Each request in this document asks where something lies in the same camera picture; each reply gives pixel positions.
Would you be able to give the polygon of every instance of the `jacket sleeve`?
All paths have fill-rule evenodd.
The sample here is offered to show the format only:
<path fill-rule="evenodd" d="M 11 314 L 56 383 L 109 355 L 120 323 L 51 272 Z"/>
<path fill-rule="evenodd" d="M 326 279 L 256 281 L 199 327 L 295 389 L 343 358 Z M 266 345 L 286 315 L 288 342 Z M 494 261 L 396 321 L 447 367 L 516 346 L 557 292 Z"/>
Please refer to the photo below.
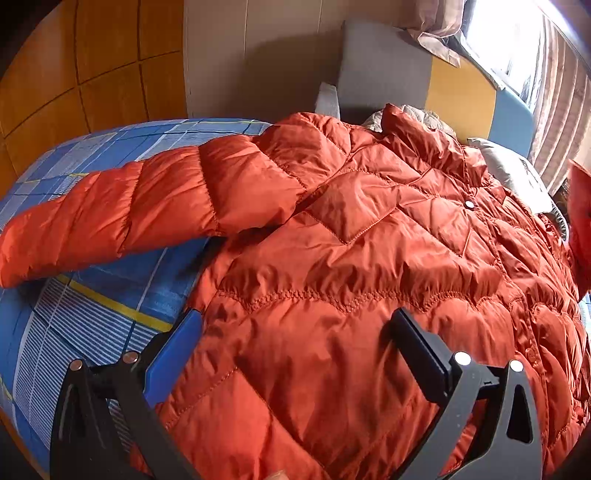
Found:
<path fill-rule="evenodd" d="M 200 236 L 280 225 L 337 172 L 350 127 L 295 114 L 258 137 L 217 138 L 88 174 L 0 235 L 0 285 L 48 277 Z"/>

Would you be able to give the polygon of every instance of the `blue plaid bedsheet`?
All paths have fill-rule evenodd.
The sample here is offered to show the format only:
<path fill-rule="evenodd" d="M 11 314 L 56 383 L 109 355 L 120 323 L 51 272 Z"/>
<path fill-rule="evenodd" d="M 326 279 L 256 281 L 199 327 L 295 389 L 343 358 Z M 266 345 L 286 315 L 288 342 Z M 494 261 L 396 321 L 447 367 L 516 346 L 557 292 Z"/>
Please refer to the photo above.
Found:
<path fill-rule="evenodd" d="M 41 156 L 0 201 L 0 230 L 14 215 L 66 194 L 92 171 L 224 135 L 258 135 L 267 126 L 240 119 L 170 120 L 70 140 Z M 193 263 L 206 242 L 196 239 L 0 288 L 0 408 L 46 471 L 53 415 L 70 361 L 113 363 L 169 330 L 193 287 Z M 122 423 L 116 403 L 110 408 Z"/>

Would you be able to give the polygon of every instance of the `black metal clamp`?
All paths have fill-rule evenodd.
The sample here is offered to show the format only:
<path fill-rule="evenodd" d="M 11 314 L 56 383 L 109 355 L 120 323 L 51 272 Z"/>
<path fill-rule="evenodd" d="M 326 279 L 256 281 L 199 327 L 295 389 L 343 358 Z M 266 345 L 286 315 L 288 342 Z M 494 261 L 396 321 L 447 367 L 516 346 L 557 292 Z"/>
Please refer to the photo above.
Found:
<path fill-rule="evenodd" d="M 51 431 L 52 480 L 148 480 L 129 465 L 107 402 L 119 401 L 131 434 L 158 480 L 200 480 L 143 394 L 145 372 L 173 330 L 156 335 L 142 354 L 126 352 L 115 364 L 70 363 Z"/>
<path fill-rule="evenodd" d="M 542 451 L 534 399 L 523 364 L 480 365 L 452 353 L 405 309 L 389 322 L 392 338 L 425 398 L 441 408 L 420 444 L 392 480 L 540 480 Z M 143 393 L 145 372 L 172 332 L 157 335 L 142 354 L 89 367 L 74 360 L 64 379 L 51 433 L 53 480 L 146 480 L 128 465 L 107 399 L 117 399 L 130 431 L 157 480 L 197 480 Z M 461 465 L 441 476 L 477 400 L 486 414 Z"/>
<path fill-rule="evenodd" d="M 421 443 L 392 480 L 540 480 L 542 447 L 534 398 L 523 364 L 489 367 L 466 352 L 452 353 L 425 332 L 406 309 L 390 320 L 392 335 L 425 398 L 441 409 Z M 486 413 L 460 468 L 443 477 L 445 464 L 476 400 Z"/>

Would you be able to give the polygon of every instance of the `beige pillow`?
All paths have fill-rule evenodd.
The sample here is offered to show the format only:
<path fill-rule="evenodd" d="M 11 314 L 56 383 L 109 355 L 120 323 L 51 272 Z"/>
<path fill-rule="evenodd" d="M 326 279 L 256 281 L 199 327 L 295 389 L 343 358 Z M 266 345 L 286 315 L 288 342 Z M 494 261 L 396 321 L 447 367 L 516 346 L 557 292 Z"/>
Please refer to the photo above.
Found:
<path fill-rule="evenodd" d="M 411 105 L 403 105 L 402 111 L 414 118 L 417 122 L 421 122 L 426 127 L 432 128 L 434 130 L 442 130 L 453 137 L 456 136 L 453 128 L 441 120 L 435 112 L 421 110 L 420 108 L 416 108 Z M 363 122 L 363 126 L 373 130 L 374 132 L 381 132 L 382 113 L 383 110 L 373 113 L 365 122 Z"/>
<path fill-rule="evenodd" d="M 468 145 L 482 153 L 489 173 L 515 193 L 532 213 L 552 211 L 552 199 L 534 166 L 508 148 L 483 138 L 468 138 Z"/>

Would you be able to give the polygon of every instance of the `down jacket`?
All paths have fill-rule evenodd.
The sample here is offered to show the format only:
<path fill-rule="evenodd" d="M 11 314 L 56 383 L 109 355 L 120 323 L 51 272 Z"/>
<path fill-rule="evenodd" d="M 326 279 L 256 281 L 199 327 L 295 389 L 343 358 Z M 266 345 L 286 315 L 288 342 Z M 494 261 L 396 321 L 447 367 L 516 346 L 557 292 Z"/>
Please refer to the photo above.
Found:
<path fill-rule="evenodd" d="M 549 473 L 589 419 L 569 251 L 478 150 L 391 105 L 382 129 L 299 113 L 92 173 L 10 222 L 0 283 L 227 237 L 188 305 L 203 337 L 158 407 L 204 479 L 387 478 L 437 411 L 384 329 L 400 306 L 452 350 L 523 362 Z"/>

